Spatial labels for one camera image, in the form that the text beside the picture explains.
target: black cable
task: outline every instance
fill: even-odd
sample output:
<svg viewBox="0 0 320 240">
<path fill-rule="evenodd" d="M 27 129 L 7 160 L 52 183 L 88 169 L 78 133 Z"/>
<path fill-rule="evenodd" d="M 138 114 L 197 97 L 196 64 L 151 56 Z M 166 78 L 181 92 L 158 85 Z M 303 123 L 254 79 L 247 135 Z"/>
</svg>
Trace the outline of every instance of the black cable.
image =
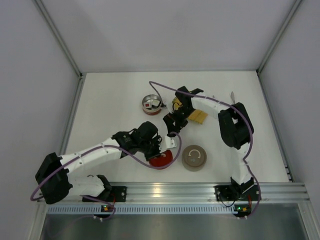
<svg viewBox="0 0 320 240">
<path fill-rule="evenodd" d="M 231 203 L 231 205 L 228 206 L 228 205 L 225 205 L 225 203 L 222 201 L 221 193 L 219 194 L 219 198 L 220 198 L 221 203 L 222 203 L 226 208 L 231 208 L 231 207 L 235 204 L 235 202 L 236 202 L 236 200 L 234 200 L 233 203 Z"/>
</svg>

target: round lid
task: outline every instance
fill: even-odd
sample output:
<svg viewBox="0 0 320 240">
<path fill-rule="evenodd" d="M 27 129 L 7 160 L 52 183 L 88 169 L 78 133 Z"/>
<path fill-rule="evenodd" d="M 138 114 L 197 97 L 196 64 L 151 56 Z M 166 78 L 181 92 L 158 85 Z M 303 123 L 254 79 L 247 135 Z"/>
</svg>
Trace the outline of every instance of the round lid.
<svg viewBox="0 0 320 240">
<path fill-rule="evenodd" d="M 190 145 L 183 150 L 182 163 L 190 171 L 200 170 L 206 161 L 207 153 L 198 145 Z"/>
</svg>

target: gray wall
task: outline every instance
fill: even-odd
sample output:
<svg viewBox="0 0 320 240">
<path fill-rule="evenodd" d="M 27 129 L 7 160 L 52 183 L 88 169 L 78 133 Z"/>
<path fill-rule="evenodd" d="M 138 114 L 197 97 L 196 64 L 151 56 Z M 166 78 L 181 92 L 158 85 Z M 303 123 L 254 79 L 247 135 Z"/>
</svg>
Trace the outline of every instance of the gray wall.
<svg viewBox="0 0 320 240">
<path fill-rule="evenodd" d="M 0 5 L 0 238 L 23 240 L 34 176 L 59 150 L 77 77 L 31 0 Z"/>
<path fill-rule="evenodd" d="M 297 181 L 320 218 L 320 1 L 306 0 L 261 79 Z"/>
<path fill-rule="evenodd" d="M 255 70 L 294 0 L 43 0 L 83 72 Z"/>
</svg>

